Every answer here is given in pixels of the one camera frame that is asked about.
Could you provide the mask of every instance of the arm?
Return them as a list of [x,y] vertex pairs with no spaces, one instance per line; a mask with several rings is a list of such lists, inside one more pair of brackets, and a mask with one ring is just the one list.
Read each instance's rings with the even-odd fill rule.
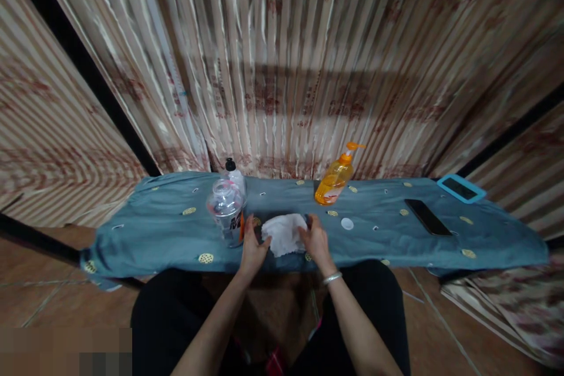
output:
[[[329,253],[327,233],[321,227],[319,218],[315,214],[309,216],[311,230],[300,229],[300,235],[305,249],[326,278],[336,273],[337,267]],[[333,280],[328,289],[335,306],[341,335],[356,372],[359,375],[401,376],[394,357],[343,278]]]
[[251,214],[245,225],[241,266],[188,345],[171,376],[217,374],[245,293],[263,265],[269,246],[270,238],[259,245]]

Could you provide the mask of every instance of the tiled floor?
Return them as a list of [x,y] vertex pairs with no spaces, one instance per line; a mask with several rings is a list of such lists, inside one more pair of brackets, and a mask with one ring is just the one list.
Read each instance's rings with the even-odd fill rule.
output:
[[[76,226],[43,231],[76,248],[93,240],[93,230]],[[129,326],[137,292],[103,293],[80,271],[3,240],[0,256],[1,327]],[[550,374],[440,295],[436,278],[424,269],[393,271],[404,291],[424,301],[404,296],[414,375]],[[204,277],[215,297],[228,283],[225,275]],[[255,359],[278,344],[288,361],[295,360],[321,310],[325,292],[317,286],[304,274],[261,276],[253,283],[236,333]]]

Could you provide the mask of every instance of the black pants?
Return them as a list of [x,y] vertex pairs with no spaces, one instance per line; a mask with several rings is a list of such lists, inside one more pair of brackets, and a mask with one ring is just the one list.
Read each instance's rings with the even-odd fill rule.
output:
[[[394,274],[379,261],[341,269],[343,278],[404,375],[410,375],[402,291]],[[139,293],[131,316],[133,374],[168,376],[194,339],[214,300],[201,277],[168,269],[152,278]],[[245,374],[245,363],[231,339],[220,374]],[[288,372],[354,374],[331,297],[323,304],[323,322]]]

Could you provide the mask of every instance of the silver bracelet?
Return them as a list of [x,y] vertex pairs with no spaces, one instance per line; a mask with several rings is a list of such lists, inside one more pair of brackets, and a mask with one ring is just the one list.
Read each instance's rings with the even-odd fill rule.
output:
[[343,277],[343,274],[341,272],[333,273],[331,276],[326,277],[323,280],[323,284],[329,285],[329,282],[334,281],[335,279],[339,279],[340,277]]

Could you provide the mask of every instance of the striped curtain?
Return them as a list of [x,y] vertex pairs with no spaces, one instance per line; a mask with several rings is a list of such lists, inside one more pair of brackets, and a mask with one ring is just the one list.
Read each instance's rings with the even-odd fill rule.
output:
[[[544,239],[562,241],[564,104],[468,179]],[[549,266],[487,271],[446,284],[441,291],[525,354],[550,367],[564,368],[563,280],[564,249],[555,249]]]
[[58,1],[161,171],[209,171],[194,105],[176,83],[179,52],[172,34],[161,42],[150,0]]
[[563,0],[59,2],[167,172],[444,173],[564,79]]
[[0,209],[97,226],[145,171],[30,0],[0,15]]

